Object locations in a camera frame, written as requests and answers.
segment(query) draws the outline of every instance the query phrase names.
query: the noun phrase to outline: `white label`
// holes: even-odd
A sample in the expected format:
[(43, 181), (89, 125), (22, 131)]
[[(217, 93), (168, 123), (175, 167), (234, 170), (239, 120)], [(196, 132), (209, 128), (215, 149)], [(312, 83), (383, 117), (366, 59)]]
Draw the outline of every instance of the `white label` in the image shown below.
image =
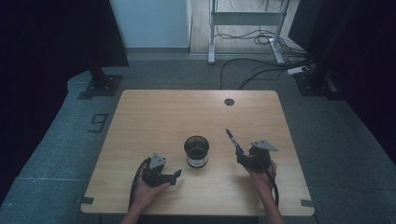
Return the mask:
[(190, 159), (189, 157), (187, 157), (187, 162), (188, 162), (189, 165), (192, 166), (192, 167), (200, 167), (200, 166), (203, 166), (203, 165), (205, 165), (205, 163), (207, 162), (207, 155), (206, 155), (203, 159), (198, 160), (198, 161), (193, 160), (193, 159)]

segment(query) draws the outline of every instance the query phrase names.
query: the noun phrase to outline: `power strip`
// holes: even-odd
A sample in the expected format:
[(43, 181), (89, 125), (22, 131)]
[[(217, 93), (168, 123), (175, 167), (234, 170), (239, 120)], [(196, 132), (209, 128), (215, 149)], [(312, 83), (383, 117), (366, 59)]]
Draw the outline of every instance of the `power strip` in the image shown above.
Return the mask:
[(300, 74), (300, 73), (305, 73), (307, 71), (309, 71), (309, 69), (305, 66), (291, 68), (291, 69), (288, 69), (288, 75), (292, 76), (292, 75), (296, 75), (296, 74)]

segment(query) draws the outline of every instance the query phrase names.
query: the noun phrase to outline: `wooden table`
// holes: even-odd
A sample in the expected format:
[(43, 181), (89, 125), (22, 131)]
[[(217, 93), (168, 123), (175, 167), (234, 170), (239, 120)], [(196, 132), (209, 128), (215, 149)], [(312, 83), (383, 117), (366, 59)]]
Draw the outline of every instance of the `wooden table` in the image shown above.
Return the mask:
[[(226, 105), (226, 99), (234, 105)], [(163, 174), (183, 172), (145, 214), (262, 216), (262, 203), (248, 172), (236, 162), (226, 128), (245, 153), (258, 140), (279, 149), (271, 156), (283, 216), (314, 214), (314, 208), (301, 205), (311, 197), (275, 91), (125, 91), (85, 194), (94, 201), (81, 210), (125, 214), (138, 166), (157, 152), (167, 160)], [(186, 162), (184, 142), (193, 135), (210, 145), (201, 169)]]

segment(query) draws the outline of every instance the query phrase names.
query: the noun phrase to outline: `metal frame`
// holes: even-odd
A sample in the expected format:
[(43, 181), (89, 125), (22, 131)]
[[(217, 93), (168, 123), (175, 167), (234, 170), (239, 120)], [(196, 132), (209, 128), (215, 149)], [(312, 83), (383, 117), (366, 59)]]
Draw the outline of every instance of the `metal frame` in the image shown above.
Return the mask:
[(215, 63), (215, 26), (216, 25), (267, 25), (277, 26), (274, 38), (270, 38), (271, 48), (277, 63), (284, 63), (282, 54), (277, 46), (283, 22), (289, 7), (290, 0), (283, 2), (281, 12), (216, 12), (217, 0), (212, 0), (210, 12), (210, 37), (208, 63)]

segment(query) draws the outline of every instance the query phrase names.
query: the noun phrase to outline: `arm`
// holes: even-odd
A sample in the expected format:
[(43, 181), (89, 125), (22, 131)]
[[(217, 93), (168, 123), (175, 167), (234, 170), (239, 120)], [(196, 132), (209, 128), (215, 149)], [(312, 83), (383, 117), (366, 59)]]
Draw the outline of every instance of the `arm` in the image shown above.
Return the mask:
[[(275, 178), (276, 176), (276, 163), (271, 161), (271, 166), (268, 168), (270, 174)], [(282, 215), (279, 209), (276, 207), (274, 197), (272, 195), (271, 181), (265, 173), (256, 173), (247, 168), (248, 173), (253, 179), (254, 185), (257, 188), (260, 199), (262, 200), (262, 206), (264, 207), (265, 219), (268, 224), (284, 224)]]
[(154, 200), (157, 194), (161, 193), (169, 186), (169, 183), (165, 183), (157, 188), (151, 188), (142, 180), (142, 177), (139, 176), (137, 179), (137, 188), (134, 193), (134, 201), (121, 224), (135, 224), (142, 211)]

